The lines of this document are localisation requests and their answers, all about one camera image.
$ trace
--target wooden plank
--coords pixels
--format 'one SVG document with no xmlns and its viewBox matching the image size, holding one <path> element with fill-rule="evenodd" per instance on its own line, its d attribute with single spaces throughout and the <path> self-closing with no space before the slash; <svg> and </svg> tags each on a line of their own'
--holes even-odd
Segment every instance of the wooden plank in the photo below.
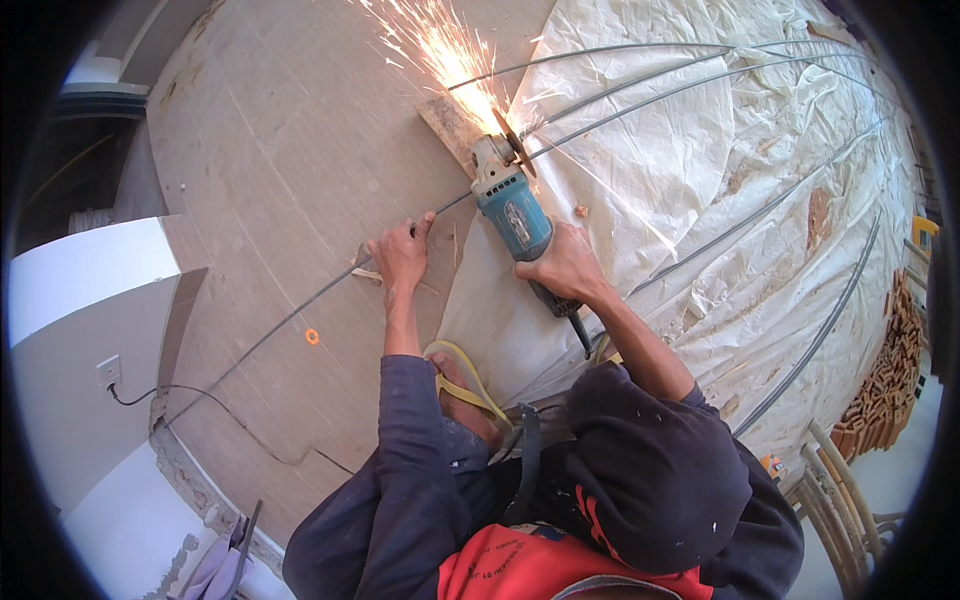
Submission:
<svg viewBox="0 0 960 600">
<path fill-rule="evenodd" d="M 450 96 L 438 96 L 419 103 L 417 113 L 457 159 L 464 173 L 475 179 L 477 171 L 473 166 L 471 148 L 483 137 L 483 132 L 467 119 L 460 105 Z"/>
</svg>

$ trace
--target yellow flip-flop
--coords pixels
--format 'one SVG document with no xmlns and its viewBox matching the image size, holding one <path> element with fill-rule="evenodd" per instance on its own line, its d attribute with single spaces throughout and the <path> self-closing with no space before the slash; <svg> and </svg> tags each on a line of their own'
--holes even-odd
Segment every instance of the yellow flip-flop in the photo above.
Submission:
<svg viewBox="0 0 960 600">
<path fill-rule="evenodd" d="M 600 357 L 603 356 L 604 350 L 607 349 L 607 346 L 609 344 L 610 344 L 610 334 L 604 332 L 604 334 L 600 337 L 600 342 L 597 344 L 597 350 L 594 352 L 593 358 L 591 359 L 593 361 L 594 367 L 599 365 L 601 362 L 608 362 L 608 361 L 612 363 L 616 363 L 617 365 L 623 364 L 623 357 L 620 356 L 620 352 L 614 354 L 613 356 L 611 356 L 605 361 L 600 360 Z"/>
<path fill-rule="evenodd" d="M 503 423 L 509 427 L 514 426 L 514 424 L 510 422 L 510 419 L 500 410 L 500 407 L 496 405 L 493 398 L 487 394 L 487 388 L 484 387 L 483 382 L 480 380 L 480 373 L 477 372 L 473 367 L 473 363 L 470 362 L 467 355 L 456 344 L 452 344 L 446 340 L 434 340 L 427 345 L 423 351 L 423 356 L 437 352 L 452 358 L 457 364 L 460 374 L 467 381 L 467 387 L 479 392 L 479 394 L 476 394 L 470 390 L 465 390 L 458 385 L 450 383 L 449 379 L 444 377 L 442 373 L 437 373 L 437 396 L 440 395 L 440 390 L 447 390 L 451 396 L 480 407 L 493 418 L 502 420 Z"/>
</svg>

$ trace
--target black cable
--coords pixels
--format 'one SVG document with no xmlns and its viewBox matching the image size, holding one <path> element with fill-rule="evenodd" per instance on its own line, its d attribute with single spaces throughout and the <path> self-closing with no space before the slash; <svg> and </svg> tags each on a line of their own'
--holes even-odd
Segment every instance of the black cable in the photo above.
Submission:
<svg viewBox="0 0 960 600">
<path fill-rule="evenodd" d="M 354 474 L 354 471 L 352 471 L 352 470 L 344 467 L 343 465 L 341 465 L 340 463 L 338 463 L 336 460 L 334 460 L 332 457 L 330 457 L 328 454 L 326 454 L 326 453 L 323 452 L 322 450 L 319 450 L 319 449 L 317 449 L 317 448 L 315 448 L 315 447 L 313 447 L 313 446 L 308 447 L 308 448 L 306 449 L 306 451 L 303 452 L 303 455 L 300 456 L 300 459 L 297 460 L 296 462 L 287 461 L 287 460 L 284 460 L 284 459 L 280 458 L 280 457 L 277 456 L 276 453 L 273 452 L 266 444 L 264 444 L 263 441 L 261 441 L 259 438 L 257 438 L 256 435 L 255 435 L 255 434 L 250 430 L 250 428 L 247 426 L 247 424 L 244 423 L 243 421 L 241 421 L 236 415 L 234 415 L 233 412 L 232 412 L 229 408 L 227 408 L 226 404 L 224 404 L 223 402 L 220 401 L 220 398 L 214 396 L 214 395 L 211 394 L 210 392 L 205 392 L 204 390 L 201 390 L 201 389 L 198 389 L 198 388 L 194 388 L 194 387 L 191 387 L 191 386 L 188 386 L 188 385 L 179 385 L 179 384 L 176 384 L 176 383 L 170 383 L 170 384 L 166 384 L 166 385 L 156 386 L 156 387 L 153 388 L 150 392 L 147 392 L 146 394 L 144 394 L 143 396 L 137 398 L 136 400 L 133 400 L 133 401 L 131 401 L 131 402 L 124 402 L 123 400 L 120 399 L 120 396 L 117 395 L 117 392 L 116 392 L 116 384 L 115 384 L 115 383 L 111 383 L 111 384 L 107 385 L 107 389 L 110 390 L 110 393 L 113 395 L 113 399 L 116 400 L 117 402 L 119 402 L 122 406 L 133 406 L 134 404 L 136 404 L 136 403 L 139 402 L 140 400 L 144 399 L 145 397 L 149 396 L 149 395 L 152 394 L 153 392 L 159 392 L 160 390 L 164 390 L 164 389 L 168 389 L 168 388 L 182 388 L 182 389 L 184 389 L 184 390 L 192 390 L 192 391 L 194 391 L 194 392 L 199 392 L 200 394 L 203 394 L 203 395 L 205 395 L 205 396 L 209 396 L 209 397 L 213 398 L 213 401 L 215 401 L 217 404 L 219 404 L 219 405 L 220 405 L 220 408 L 222 408 L 222 409 L 224 409 L 225 411 L 227 411 L 227 414 L 230 415 L 231 417 L 233 417 L 233 420 L 235 420 L 235 421 L 237 422 L 237 424 L 240 425 L 240 427 L 243 428 L 244 431 L 246 431 L 248 434 L 250 434 L 250 437 L 252 437 L 253 440 L 254 440 L 255 442 L 257 442 L 257 444 L 258 444 L 261 448 L 263 448 L 268 454 L 270 454 L 272 457 L 274 457 L 275 460 L 277 460 L 277 461 L 280 462 L 280 463 L 283 463 L 284 465 L 288 465 L 288 466 L 290 466 L 290 467 L 299 467 L 299 466 L 303 463 L 303 461 L 306 460 L 307 454 L 309 454 L 311 451 L 313 451 L 313 452 L 316 452 L 317 454 L 320 454 L 320 455 L 323 456 L 324 458 L 326 458 L 326 460 L 330 461 L 331 463 L 333 463 L 334 465 L 336 465 L 337 467 L 339 467 L 341 470 L 349 473 L 350 475 Z M 187 405 L 187 408 L 189 408 L 190 406 L 193 406 L 194 402 L 196 402 L 196 401 L 197 401 L 197 400 L 193 400 L 193 402 L 190 402 L 190 404 Z M 182 415 L 182 414 L 183 414 L 183 411 L 185 411 L 185 410 L 186 410 L 186 409 L 184 408 L 182 411 L 180 411 L 179 413 L 177 413 L 177 415 L 178 415 L 178 416 L 179 416 L 179 415 Z M 166 421 L 167 427 L 170 426 L 170 423 L 171 423 L 171 422 L 172 422 L 172 420 Z"/>
<path fill-rule="evenodd" d="M 183 388 L 184 390 L 193 390 L 194 392 L 200 392 L 201 394 L 210 396 L 210 397 L 212 397 L 214 400 L 217 400 L 217 404 L 220 404 L 221 406 L 224 406 L 224 403 L 221 402 L 216 396 L 214 396 L 214 395 L 211 394 L 210 392 L 205 392 L 205 391 L 200 390 L 200 389 L 198 389 L 198 388 L 192 388 L 192 387 L 190 387 L 190 386 L 188 386 L 188 385 L 180 385 L 180 384 L 177 384 L 177 383 L 170 383 L 170 384 L 166 384 L 166 385 L 158 385 L 158 386 L 156 386 L 155 388 L 153 388 L 152 390 L 150 390 L 149 392 L 147 392 L 146 394 L 144 394 L 143 396 L 137 398 L 136 400 L 134 400 L 134 401 L 132 401 L 132 402 L 124 402 L 123 400 L 121 400 L 121 399 L 120 399 L 120 396 L 117 395 L 117 392 L 116 392 L 116 390 L 114 389 L 115 387 L 116 387 L 116 384 L 115 384 L 115 383 L 111 383 L 111 384 L 109 384 L 109 385 L 107 386 L 107 389 L 110 390 L 110 393 L 111 393 L 111 394 L 113 394 L 113 399 L 116 400 L 117 402 L 119 402 L 121 406 L 133 406 L 134 404 L 136 404 L 137 402 L 139 402 L 139 401 L 142 400 L 143 398 L 149 396 L 149 395 L 152 394 L 153 392 L 159 392 L 160 390 L 164 390 L 164 389 L 167 389 L 167 388 Z"/>
</svg>

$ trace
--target angle grinder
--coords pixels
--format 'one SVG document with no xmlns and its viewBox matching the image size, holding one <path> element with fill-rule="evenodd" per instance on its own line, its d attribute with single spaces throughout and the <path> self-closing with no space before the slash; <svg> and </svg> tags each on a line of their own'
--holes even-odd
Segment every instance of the angle grinder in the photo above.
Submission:
<svg viewBox="0 0 960 600">
<path fill-rule="evenodd" d="M 530 182 L 522 165 L 531 177 L 537 171 L 530 162 L 523 143 L 516 136 L 506 119 L 494 110 L 502 134 L 485 134 L 473 144 L 473 166 L 477 179 L 470 189 L 476 198 L 477 208 L 493 222 L 500 238 L 506 243 L 515 261 L 536 260 L 546 250 L 553 237 L 553 226 L 543 214 L 530 191 Z M 582 302 L 560 298 L 543 284 L 530 279 L 530 287 L 554 317 L 567 317 L 577 337 L 584 345 L 586 358 L 593 354 L 593 347 L 584 323 L 577 314 Z"/>
</svg>

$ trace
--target white wall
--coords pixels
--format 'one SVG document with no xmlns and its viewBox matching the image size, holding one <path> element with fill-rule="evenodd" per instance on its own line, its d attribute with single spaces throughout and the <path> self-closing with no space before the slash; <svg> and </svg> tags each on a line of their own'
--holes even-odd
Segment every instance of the white wall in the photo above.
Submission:
<svg viewBox="0 0 960 600">
<path fill-rule="evenodd" d="M 65 513 L 147 440 L 150 402 L 104 395 L 96 365 L 120 355 L 120 397 L 156 385 L 179 277 L 158 219 L 67 236 L 16 257 L 8 308 L 17 400 L 51 501 Z"/>
<path fill-rule="evenodd" d="M 886 452 L 871 450 L 853 461 L 853 477 L 871 512 L 889 514 L 909 508 L 933 448 L 933 434 L 937 427 L 943 390 L 936 378 L 929 377 L 923 393 L 913 406 L 910 421 L 897 437 L 897 443 Z M 841 598 L 840 584 L 837 583 L 824 545 L 809 518 L 804 519 L 803 525 L 806 542 L 804 565 L 797 583 L 787 594 L 787 600 Z"/>
<path fill-rule="evenodd" d="M 105 594 L 122 600 L 155 591 L 171 572 L 184 538 L 192 535 L 199 547 L 187 553 L 176 580 L 166 590 L 178 594 L 217 539 L 156 468 L 156 454 L 149 443 L 104 477 L 62 525 Z M 240 590 L 253 599 L 293 598 L 256 558 Z"/>
<path fill-rule="evenodd" d="M 10 345 L 90 304 L 180 270 L 159 219 L 68 235 L 10 263 Z"/>
<path fill-rule="evenodd" d="M 86 44 L 67 73 L 65 84 L 116 84 L 120 81 L 120 59 L 96 56 L 98 45 L 96 41 Z"/>
</svg>

